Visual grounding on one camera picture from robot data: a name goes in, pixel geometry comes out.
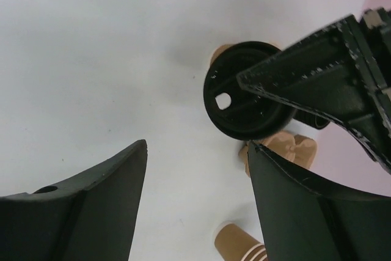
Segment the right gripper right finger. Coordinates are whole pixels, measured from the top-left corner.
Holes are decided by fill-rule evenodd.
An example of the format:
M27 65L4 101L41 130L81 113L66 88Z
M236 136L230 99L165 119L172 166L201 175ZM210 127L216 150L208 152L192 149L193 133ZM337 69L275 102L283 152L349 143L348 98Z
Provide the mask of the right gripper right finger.
M250 144L269 260L389 260L390 198L330 181Z

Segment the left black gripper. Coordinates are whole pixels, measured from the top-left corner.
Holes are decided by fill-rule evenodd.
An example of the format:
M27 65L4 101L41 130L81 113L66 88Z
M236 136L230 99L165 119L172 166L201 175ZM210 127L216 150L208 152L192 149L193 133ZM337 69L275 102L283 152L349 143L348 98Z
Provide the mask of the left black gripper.
M390 11L321 28L241 72L240 88L323 117L390 169Z

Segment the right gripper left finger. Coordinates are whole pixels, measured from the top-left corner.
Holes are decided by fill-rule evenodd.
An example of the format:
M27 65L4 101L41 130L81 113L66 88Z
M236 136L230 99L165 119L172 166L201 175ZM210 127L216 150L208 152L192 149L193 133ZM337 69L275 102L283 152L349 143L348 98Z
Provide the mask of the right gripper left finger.
M141 139L68 179L1 198L2 260L128 260L147 167Z

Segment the black plastic cup lid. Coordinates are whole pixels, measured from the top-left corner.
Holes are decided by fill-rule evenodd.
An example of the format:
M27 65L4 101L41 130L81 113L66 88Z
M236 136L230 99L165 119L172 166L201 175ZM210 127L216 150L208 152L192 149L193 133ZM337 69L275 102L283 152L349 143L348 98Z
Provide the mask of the black plastic cup lid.
M208 117L217 129L233 139L267 138L284 129L296 114L290 106L242 90L236 80L239 72L270 56L256 49L231 47L206 74L203 102Z

